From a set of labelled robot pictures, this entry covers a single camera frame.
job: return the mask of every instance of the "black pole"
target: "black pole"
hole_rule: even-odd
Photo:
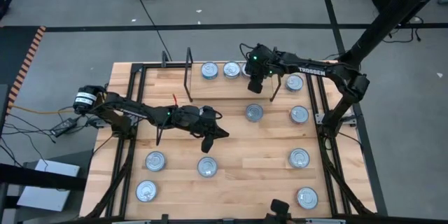
[[[67,190],[84,190],[86,178],[77,178],[46,171],[0,164],[0,182],[14,185],[37,186]]]
[[[422,1],[425,0],[392,0],[339,61],[359,68],[361,61]]]

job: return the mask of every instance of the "power cable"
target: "power cable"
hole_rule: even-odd
[[[71,108],[71,106],[66,107],[66,108],[61,108],[58,111],[35,111],[33,109],[30,108],[24,108],[21,106],[16,106],[16,105],[12,105],[12,108],[16,108],[16,109],[20,109],[26,112],[30,112],[30,113],[36,113],[36,114],[40,114],[40,115],[52,115],[52,114],[60,114],[60,113],[73,113],[73,111],[63,111],[63,109],[67,109],[67,108]]]
[[[40,132],[43,132],[42,129],[38,128],[37,126],[32,125],[31,123],[27,122],[26,120],[21,119],[20,117],[18,117],[18,116],[16,116],[16,115],[13,115],[13,114],[8,114],[8,115],[9,115],[9,116],[12,116],[12,117],[14,117],[14,118],[17,118],[18,120],[21,120],[22,122],[28,124],[29,126],[31,126],[31,127],[33,127],[33,128],[36,128],[36,129],[37,129],[38,131],[40,131]],[[52,141],[54,144],[56,144],[56,141],[53,140],[53,139],[51,138],[50,135],[46,134],[46,136],[50,139],[50,141]]]
[[[145,10],[146,15],[148,16],[149,20],[151,21],[151,23],[153,23],[153,26],[154,26],[154,28],[155,28],[155,31],[157,32],[157,35],[159,35],[160,42],[162,42],[163,47],[164,47],[165,50],[167,51],[169,61],[173,61],[173,59],[171,58],[171,54],[169,53],[168,48],[167,48],[167,46],[165,45],[165,42],[163,41],[162,36],[160,35],[159,29],[157,29],[157,26],[155,25],[153,19],[151,18],[151,16],[149,15],[148,11],[146,10],[146,7],[145,7],[145,5],[143,4],[143,1],[142,1],[142,0],[139,0],[139,1],[140,1],[141,6],[143,7],[143,9]]]
[[[109,140],[111,140],[112,137],[113,137],[113,134],[112,134],[107,140],[105,140],[104,143],[102,143],[98,148],[96,148],[96,149],[93,151],[92,156],[95,155],[95,153],[96,153],[101,147],[103,147],[104,144],[106,144]]]

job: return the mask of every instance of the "tin can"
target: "tin can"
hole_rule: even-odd
[[[246,108],[246,118],[252,123],[256,123],[263,117],[263,108],[258,104],[251,104]]]
[[[204,178],[211,178],[218,171],[218,163],[212,157],[203,157],[197,163],[197,171]]]
[[[142,181],[137,186],[136,196],[141,202],[150,202],[157,195],[157,187],[152,181]]]
[[[218,65],[213,62],[205,62],[201,67],[202,77],[213,80],[218,76]]]
[[[318,203],[316,191],[309,187],[300,189],[297,193],[297,202],[304,209],[313,209]]]
[[[302,148],[296,148],[289,154],[289,164],[294,168],[305,168],[309,165],[308,152]]]
[[[300,91],[303,87],[303,80],[298,75],[291,75],[286,80],[286,89],[291,92],[297,92]]]
[[[308,121],[308,110],[302,106],[295,106],[289,116],[293,123],[305,123]]]
[[[229,79],[234,79],[234,78],[238,78],[240,68],[239,68],[238,63],[236,63],[236,62],[227,62],[224,65],[223,71],[224,71],[225,77],[227,77]]]
[[[243,66],[241,67],[241,76],[247,79],[251,78],[251,75],[246,73],[246,63],[244,63]]]
[[[165,156],[160,151],[153,151],[146,157],[145,163],[148,170],[158,172],[165,168]]]

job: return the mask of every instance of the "label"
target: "label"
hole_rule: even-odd
[[[86,103],[86,104],[89,104],[89,105],[92,105],[92,103],[93,103],[92,100],[89,100],[89,99],[86,99],[86,98],[76,98],[75,102],[82,102],[82,103]]]
[[[325,72],[321,71],[321,70],[306,69],[306,68],[303,68],[303,67],[299,67],[299,71],[301,71],[302,73],[306,73],[306,74],[314,74],[314,75],[319,75],[319,76],[325,76]]]
[[[134,116],[138,116],[138,117],[140,117],[140,118],[147,118],[148,116],[145,116],[145,115],[140,115],[140,114],[138,114],[138,113],[135,113],[135,112],[132,112],[132,111],[127,111],[126,109],[119,109],[121,112],[125,112],[125,113],[128,113],[128,114],[131,114],[131,115],[134,115]]]
[[[76,97],[85,97],[85,98],[88,98],[88,99],[92,99],[92,100],[94,100],[94,101],[97,100],[97,97],[96,97],[96,96],[94,96],[93,94],[86,93],[86,92],[79,92],[79,93],[76,95]]]

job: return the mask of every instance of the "electronic device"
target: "electronic device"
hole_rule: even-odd
[[[59,137],[63,133],[68,132],[69,130],[76,127],[77,124],[78,123],[75,119],[69,118],[50,129],[50,133],[55,137]]]
[[[210,151],[214,139],[229,136],[229,133],[216,124],[223,116],[210,106],[179,107],[175,104],[151,107],[121,97],[117,93],[107,92],[102,86],[86,85],[79,88],[73,108],[78,115],[91,114],[101,118],[111,125],[116,136],[124,139],[132,139],[135,136],[136,122],[130,117],[147,120],[157,127],[157,145],[163,130],[173,128],[188,131],[195,138],[204,138],[201,146],[204,153]],[[115,111],[121,111],[124,115],[118,115]]]

